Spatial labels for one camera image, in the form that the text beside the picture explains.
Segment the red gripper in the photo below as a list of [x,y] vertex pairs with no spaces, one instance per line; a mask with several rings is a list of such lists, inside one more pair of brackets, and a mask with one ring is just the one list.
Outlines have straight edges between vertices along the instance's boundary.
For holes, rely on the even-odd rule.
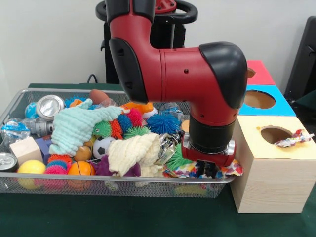
[[184,133],[181,142],[181,152],[185,159],[192,161],[204,161],[215,163],[217,166],[230,166],[233,162],[237,150],[234,139],[230,140],[224,151],[220,153],[204,153],[194,148],[189,142],[189,133]]

